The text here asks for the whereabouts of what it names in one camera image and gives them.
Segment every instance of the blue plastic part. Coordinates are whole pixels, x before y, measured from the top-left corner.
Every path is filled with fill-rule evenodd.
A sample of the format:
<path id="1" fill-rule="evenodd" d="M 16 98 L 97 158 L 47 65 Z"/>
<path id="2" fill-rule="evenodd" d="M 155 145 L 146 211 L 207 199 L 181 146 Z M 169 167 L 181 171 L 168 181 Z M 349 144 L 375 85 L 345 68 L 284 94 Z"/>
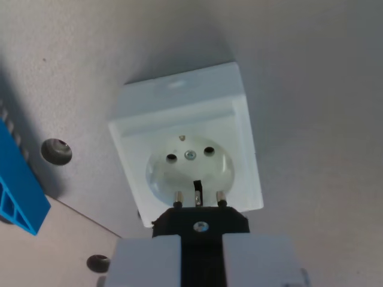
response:
<path id="1" fill-rule="evenodd" d="M 37 235 L 49 209 L 40 184 L 0 120 L 0 215 Z"/>

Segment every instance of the white electrical outlet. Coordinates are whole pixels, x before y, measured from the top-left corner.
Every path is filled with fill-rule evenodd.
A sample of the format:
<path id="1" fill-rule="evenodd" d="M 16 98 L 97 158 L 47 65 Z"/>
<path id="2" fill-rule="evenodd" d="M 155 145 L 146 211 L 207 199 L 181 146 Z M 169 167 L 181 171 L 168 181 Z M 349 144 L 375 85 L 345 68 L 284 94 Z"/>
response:
<path id="1" fill-rule="evenodd" d="M 124 86 L 109 128 L 141 219 L 151 227 L 176 191 L 183 206 L 263 207 L 250 118 L 238 66 L 223 64 Z"/>

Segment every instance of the socket hole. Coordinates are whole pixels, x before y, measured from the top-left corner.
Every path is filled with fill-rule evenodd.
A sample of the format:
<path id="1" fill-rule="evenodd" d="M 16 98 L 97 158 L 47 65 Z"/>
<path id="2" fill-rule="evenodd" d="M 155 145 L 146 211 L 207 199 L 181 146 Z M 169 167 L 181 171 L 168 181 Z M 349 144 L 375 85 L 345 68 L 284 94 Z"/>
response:
<path id="1" fill-rule="evenodd" d="M 177 161 L 177 156 L 175 154 L 168 154 L 166 156 L 166 161 L 168 163 L 175 163 Z"/>
<path id="2" fill-rule="evenodd" d="M 41 155 L 49 163 L 63 166 L 72 159 L 72 149 L 60 139 L 47 139 L 41 145 Z"/>
<path id="3" fill-rule="evenodd" d="M 208 146 L 207 148 L 204 149 L 203 153 L 206 156 L 211 157 L 214 154 L 214 148 L 212 148 L 211 146 Z"/>
<path id="4" fill-rule="evenodd" d="M 110 259 L 104 255 L 92 255 L 86 261 L 86 266 L 88 266 L 91 271 L 96 273 L 107 272 L 110 265 Z"/>

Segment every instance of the white plastic block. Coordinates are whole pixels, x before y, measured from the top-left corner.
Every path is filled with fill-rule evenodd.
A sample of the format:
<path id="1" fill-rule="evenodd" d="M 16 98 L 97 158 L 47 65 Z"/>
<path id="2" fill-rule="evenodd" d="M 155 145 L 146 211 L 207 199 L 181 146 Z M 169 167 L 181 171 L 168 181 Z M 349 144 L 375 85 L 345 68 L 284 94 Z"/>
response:
<path id="1" fill-rule="evenodd" d="M 307 286 L 288 237 L 233 233 L 222 243 L 228 287 Z"/>
<path id="2" fill-rule="evenodd" d="M 263 207 L 237 64 L 126 85 L 109 128 L 146 227 L 172 207 L 176 191 L 194 206 L 194 181 L 202 183 L 204 206 L 216 206 L 215 193 L 224 191 L 240 212 Z M 213 156 L 205 155 L 208 146 Z"/>
<path id="3" fill-rule="evenodd" d="M 181 237 L 120 239 L 105 287 L 180 287 Z"/>

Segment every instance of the grey wall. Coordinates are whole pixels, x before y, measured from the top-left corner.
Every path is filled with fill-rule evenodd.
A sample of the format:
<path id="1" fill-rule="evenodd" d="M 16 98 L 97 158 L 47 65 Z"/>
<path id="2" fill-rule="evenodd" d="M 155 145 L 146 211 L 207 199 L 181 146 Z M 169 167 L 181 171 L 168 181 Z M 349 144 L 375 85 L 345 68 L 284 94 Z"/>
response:
<path id="1" fill-rule="evenodd" d="M 315 287 L 383 285 L 380 1 L 1 5 L 3 65 L 21 108 L 38 139 L 74 151 L 55 170 L 61 201 L 123 236 L 148 236 L 106 127 L 118 90 L 235 59 L 265 200 L 248 213 L 252 231 L 290 235 Z"/>

